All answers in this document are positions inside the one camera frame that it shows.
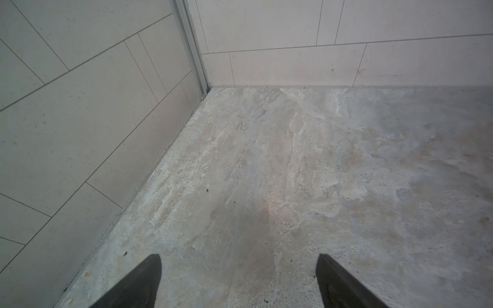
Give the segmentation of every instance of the white wall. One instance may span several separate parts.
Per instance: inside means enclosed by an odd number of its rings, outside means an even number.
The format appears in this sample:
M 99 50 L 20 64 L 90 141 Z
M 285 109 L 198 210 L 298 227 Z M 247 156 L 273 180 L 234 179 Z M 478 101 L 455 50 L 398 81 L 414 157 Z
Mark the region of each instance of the white wall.
M 188 0 L 212 86 L 492 86 L 491 0 Z
M 162 0 L 0 0 L 0 306 L 51 307 L 200 103 Z

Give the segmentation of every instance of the vertical metal profile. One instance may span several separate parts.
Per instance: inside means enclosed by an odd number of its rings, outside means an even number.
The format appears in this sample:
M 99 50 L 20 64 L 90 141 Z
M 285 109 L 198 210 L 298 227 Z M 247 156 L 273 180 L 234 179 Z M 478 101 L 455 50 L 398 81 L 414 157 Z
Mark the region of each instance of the vertical metal profile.
M 188 6 L 185 3 L 186 0 L 169 0 L 171 12 L 175 18 L 178 32 L 182 38 L 183 47 L 187 54 L 188 61 L 195 80 L 198 82 L 202 98 L 204 98 L 209 90 L 209 82 L 204 70 L 204 62 L 202 61 L 202 55 L 198 48 L 195 33 L 190 21 L 190 14 L 187 10 Z

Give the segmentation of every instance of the tiled wall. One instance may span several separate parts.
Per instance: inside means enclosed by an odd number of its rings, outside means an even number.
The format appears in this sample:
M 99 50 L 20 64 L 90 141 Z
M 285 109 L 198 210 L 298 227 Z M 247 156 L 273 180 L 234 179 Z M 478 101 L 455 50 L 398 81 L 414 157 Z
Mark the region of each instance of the tiled wall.
M 0 0 L 0 306 L 55 303 L 200 100 L 167 1 Z
M 493 86 L 491 0 L 187 0 L 211 86 Z

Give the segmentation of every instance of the floor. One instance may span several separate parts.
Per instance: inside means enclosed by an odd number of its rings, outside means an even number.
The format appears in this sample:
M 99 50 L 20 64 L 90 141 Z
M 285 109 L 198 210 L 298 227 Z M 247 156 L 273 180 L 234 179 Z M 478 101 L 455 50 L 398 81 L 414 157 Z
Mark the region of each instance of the floor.
M 156 307 L 321 307 L 331 254 L 390 307 L 493 302 L 493 90 L 214 88 L 76 278 Z

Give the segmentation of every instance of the wall tile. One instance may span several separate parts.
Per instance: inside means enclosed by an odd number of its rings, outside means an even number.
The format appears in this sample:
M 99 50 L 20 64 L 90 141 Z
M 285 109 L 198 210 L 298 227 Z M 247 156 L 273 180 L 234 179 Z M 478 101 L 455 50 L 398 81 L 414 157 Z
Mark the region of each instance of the wall tile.
M 232 52 L 236 86 L 352 86 L 365 44 Z
M 190 19 L 194 27 L 195 35 L 199 42 L 201 53 L 208 53 L 206 38 L 202 29 L 202 22 L 200 21 L 199 9 L 195 0 L 187 0 L 188 11 L 190 12 Z
M 335 44 L 343 2 L 344 0 L 323 1 L 317 45 Z
M 21 251 L 22 247 L 24 247 L 24 245 L 0 239 L 0 272 L 7 266 L 10 260 Z
M 191 114 L 178 85 L 87 182 L 124 207 Z
M 142 44 L 141 38 L 138 34 L 133 35 L 125 40 L 125 44 L 127 44 L 128 49 L 141 69 L 141 72 L 149 84 L 149 87 L 151 88 L 157 101 L 162 101 L 167 93 L 161 79 L 159 79 L 151 59 L 149 58 L 149 55 L 147 54 L 147 51 L 144 48 L 144 45 Z
M 0 195 L 0 237 L 27 244 L 49 216 Z
M 181 85 L 183 86 L 183 90 L 185 91 L 185 95 L 188 99 L 190 107 L 193 111 L 195 111 L 202 101 L 202 95 L 199 92 L 199 88 L 197 87 L 197 83 L 195 82 L 195 77 L 193 76 L 192 72 L 190 72 L 181 81 Z
M 197 0 L 209 52 L 315 45 L 322 0 Z
M 53 306 L 120 212 L 111 200 L 82 185 L 0 273 L 2 305 Z
M 0 38 L 44 83 L 68 71 L 10 0 L 0 0 Z
M 493 35 L 369 43 L 355 86 L 493 86 Z
M 490 33 L 490 0 L 345 0 L 336 43 Z
M 139 35 L 169 93 L 190 71 L 173 17 L 166 17 Z
M 0 109 L 43 85 L 41 80 L 1 41 L 0 72 Z
M 0 112 L 0 192 L 53 215 L 157 105 L 124 43 Z
M 70 69 L 171 13 L 160 0 L 13 1 Z
M 234 86 L 229 53 L 202 55 L 202 59 L 212 87 Z

